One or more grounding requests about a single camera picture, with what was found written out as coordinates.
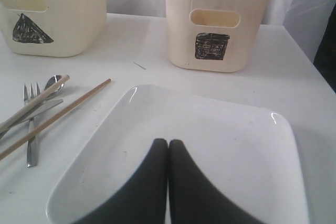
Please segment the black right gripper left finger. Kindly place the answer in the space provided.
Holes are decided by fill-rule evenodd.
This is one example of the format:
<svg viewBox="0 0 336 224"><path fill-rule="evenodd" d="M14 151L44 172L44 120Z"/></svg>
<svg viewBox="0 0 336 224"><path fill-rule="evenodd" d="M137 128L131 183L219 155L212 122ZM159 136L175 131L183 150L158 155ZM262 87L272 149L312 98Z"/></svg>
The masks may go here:
<svg viewBox="0 0 336 224"><path fill-rule="evenodd" d="M128 181L76 223L165 223L168 144L156 138Z"/></svg>

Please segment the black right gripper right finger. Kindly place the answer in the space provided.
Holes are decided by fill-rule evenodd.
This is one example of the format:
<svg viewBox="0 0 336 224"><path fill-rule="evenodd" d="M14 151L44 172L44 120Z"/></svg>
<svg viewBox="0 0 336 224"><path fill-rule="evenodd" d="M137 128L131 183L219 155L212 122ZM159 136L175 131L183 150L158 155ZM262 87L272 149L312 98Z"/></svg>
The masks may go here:
<svg viewBox="0 0 336 224"><path fill-rule="evenodd" d="M169 143L171 223L260 223L203 174L181 140Z"/></svg>

